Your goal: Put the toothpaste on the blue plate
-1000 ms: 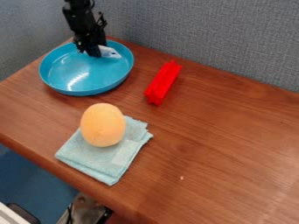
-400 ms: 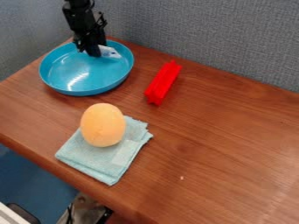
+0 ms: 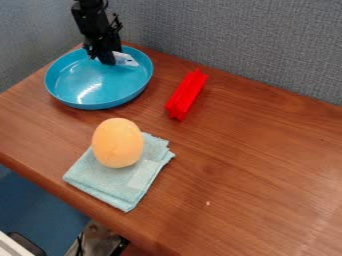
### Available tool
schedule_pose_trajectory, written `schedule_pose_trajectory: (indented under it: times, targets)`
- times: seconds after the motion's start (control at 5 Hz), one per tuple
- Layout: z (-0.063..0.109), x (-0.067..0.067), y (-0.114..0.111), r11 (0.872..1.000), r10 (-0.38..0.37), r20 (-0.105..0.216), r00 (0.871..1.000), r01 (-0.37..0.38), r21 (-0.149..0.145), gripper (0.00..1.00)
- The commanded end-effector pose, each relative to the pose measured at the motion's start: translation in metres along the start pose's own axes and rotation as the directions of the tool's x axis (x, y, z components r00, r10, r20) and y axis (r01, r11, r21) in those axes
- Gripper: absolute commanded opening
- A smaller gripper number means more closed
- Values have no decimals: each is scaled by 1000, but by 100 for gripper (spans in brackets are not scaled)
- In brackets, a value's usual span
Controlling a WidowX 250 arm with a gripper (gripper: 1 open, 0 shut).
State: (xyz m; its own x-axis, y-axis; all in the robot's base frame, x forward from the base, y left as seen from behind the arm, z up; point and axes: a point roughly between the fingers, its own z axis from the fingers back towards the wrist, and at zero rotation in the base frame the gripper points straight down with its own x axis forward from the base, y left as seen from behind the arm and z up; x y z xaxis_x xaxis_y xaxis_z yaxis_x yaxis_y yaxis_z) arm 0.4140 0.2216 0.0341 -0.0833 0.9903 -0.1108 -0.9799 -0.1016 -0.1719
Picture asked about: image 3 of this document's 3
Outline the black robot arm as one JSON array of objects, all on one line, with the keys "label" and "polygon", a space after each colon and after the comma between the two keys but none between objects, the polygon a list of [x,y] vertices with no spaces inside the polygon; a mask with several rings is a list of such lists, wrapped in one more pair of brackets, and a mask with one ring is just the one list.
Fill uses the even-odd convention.
[{"label": "black robot arm", "polygon": [[88,57],[114,66],[114,53],[122,51],[119,31],[123,24],[116,13],[112,14],[114,19],[108,20],[107,8],[108,0],[75,0],[71,13],[84,36],[83,48]]}]

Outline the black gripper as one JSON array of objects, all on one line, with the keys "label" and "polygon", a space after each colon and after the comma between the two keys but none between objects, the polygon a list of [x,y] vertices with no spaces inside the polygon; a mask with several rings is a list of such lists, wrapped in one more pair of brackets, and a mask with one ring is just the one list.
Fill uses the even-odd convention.
[{"label": "black gripper", "polygon": [[106,7],[88,8],[72,7],[71,13],[82,35],[84,36],[83,48],[91,59],[98,58],[104,65],[116,63],[114,51],[122,51],[119,31],[123,24],[118,14],[108,20]]}]

